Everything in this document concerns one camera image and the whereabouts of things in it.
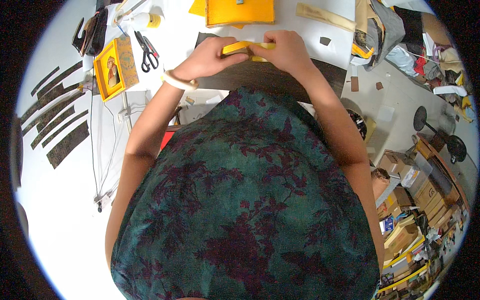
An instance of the red fabric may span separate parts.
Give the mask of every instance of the red fabric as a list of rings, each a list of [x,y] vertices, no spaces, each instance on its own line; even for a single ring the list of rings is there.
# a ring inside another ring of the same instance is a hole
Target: red fabric
[[[168,143],[168,141],[172,138],[175,131],[167,131],[163,136],[162,144],[160,145],[160,150],[163,150],[163,147]]]
[[[421,74],[425,76],[425,72],[423,71],[423,65],[426,64],[427,61],[423,57],[419,57],[417,61],[415,62],[415,68],[413,70],[417,72],[418,74]]]

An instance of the hand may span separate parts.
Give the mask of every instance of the hand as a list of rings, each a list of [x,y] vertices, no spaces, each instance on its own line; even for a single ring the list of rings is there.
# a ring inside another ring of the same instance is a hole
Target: hand
[[[239,53],[221,59],[222,48],[236,43],[234,37],[208,37],[190,56],[172,71],[172,76],[185,81],[217,74],[228,66],[245,61],[247,54]]]
[[[264,34],[264,42],[275,42],[275,49],[265,49],[258,45],[249,48],[256,56],[263,57],[282,71],[297,78],[301,74],[317,69],[308,55],[305,43],[295,31],[274,30]]]

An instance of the black-handled scissors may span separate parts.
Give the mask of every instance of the black-handled scissors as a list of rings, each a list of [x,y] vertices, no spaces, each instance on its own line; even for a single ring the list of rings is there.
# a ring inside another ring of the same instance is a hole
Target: black-handled scissors
[[[140,47],[142,47],[142,50],[144,51],[144,60],[142,61],[142,71],[145,73],[148,73],[150,71],[150,64],[152,65],[152,68],[156,69],[158,68],[158,59],[155,56],[155,53],[152,52],[145,41],[145,37],[142,36],[142,34],[138,31],[135,31],[135,37],[137,38],[138,43],[140,44]]]

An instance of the woman's left hand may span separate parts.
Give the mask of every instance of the woman's left hand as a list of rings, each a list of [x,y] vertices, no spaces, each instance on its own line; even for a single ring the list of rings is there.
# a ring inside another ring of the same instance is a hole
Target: woman's left hand
[[[215,75],[228,66],[247,60],[248,55],[243,53],[220,58],[222,48],[236,42],[237,39],[232,36],[206,38],[171,72],[171,75],[180,80],[190,81],[198,77]]]

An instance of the scissors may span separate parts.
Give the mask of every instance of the scissors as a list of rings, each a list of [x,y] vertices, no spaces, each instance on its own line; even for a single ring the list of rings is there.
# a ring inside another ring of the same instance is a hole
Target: scissors
[[[158,68],[158,53],[155,51],[153,46],[150,44],[151,48],[149,47],[149,41],[146,37],[142,36],[142,34],[138,31],[135,31],[135,37],[137,38],[140,47],[144,51],[144,60],[142,61],[142,71],[148,73],[150,71],[150,64],[152,65],[153,69]]]

